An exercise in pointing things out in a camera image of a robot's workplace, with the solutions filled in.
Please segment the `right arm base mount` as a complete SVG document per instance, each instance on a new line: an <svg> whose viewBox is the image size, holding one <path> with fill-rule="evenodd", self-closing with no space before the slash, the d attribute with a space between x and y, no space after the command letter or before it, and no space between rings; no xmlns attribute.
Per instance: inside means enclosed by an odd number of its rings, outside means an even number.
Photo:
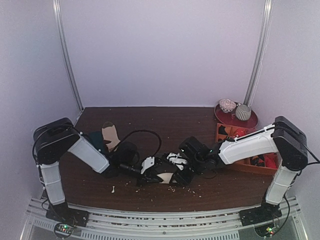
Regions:
<svg viewBox="0 0 320 240"><path fill-rule="evenodd" d="M263 201L260 206L253 207L239 212L242 226L256 225L271 221L274 217L281 217L280 205L273 205Z"/></svg>

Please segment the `cream white sock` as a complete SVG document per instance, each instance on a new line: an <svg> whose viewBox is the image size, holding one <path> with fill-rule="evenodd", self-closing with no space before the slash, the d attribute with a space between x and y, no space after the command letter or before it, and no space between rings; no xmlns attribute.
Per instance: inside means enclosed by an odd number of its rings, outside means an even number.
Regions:
<svg viewBox="0 0 320 240"><path fill-rule="evenodd" d="M176 184L173 172L163 172L157 175L161 179L160 184Z"/></svg>

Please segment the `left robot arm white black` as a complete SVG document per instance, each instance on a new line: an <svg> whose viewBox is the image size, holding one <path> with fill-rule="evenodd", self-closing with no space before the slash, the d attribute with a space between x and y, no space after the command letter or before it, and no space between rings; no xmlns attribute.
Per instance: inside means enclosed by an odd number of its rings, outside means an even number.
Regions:
<svg viewBox="0 0 320 240"><path fill-rule="evenodd" d="M116 127L106 122L101 131L84 134L77 130L67 117L41 127L33 133L32 155L39 170L39 179L46 190L52 213L61 222L72 218L62 186L60 159L70 153L105 178L119 173L132 175L139 184L163 183L155 167L161 161L155 156L145 158L140 165L138 147L126 140L119 140Z"/></svg>

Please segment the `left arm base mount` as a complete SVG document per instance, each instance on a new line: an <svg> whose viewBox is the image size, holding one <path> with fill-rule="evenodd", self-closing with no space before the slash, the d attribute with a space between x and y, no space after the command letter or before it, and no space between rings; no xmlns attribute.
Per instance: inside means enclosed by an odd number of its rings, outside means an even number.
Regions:
<svg viewBox="0 0 320 240"><path fill-rule="evenodd" d="M89 212L70 208L67 203L63 203L50 205L46 211L45 217L70 226L86 227L89 219Z"/></svg>

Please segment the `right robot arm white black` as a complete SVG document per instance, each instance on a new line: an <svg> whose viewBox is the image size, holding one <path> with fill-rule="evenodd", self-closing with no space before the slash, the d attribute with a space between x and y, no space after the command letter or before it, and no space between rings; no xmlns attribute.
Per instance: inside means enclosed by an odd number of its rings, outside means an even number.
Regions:
<svg viewBox="0 0 320 240"><path fill-rule="evenodd" d="M284 116L274 123L242 137L229 138L207 147L194 136L180 145L182 154L168 153L163 156L175 166L174 172L162 171L157 177L164 184L189 185L196 174L205 169L219 169L250 157L277 155L280 163L274 178L264 195L264 204L256 210L259 220L268 220L275 212L298 173L308 164L307 136Z"/></svg>

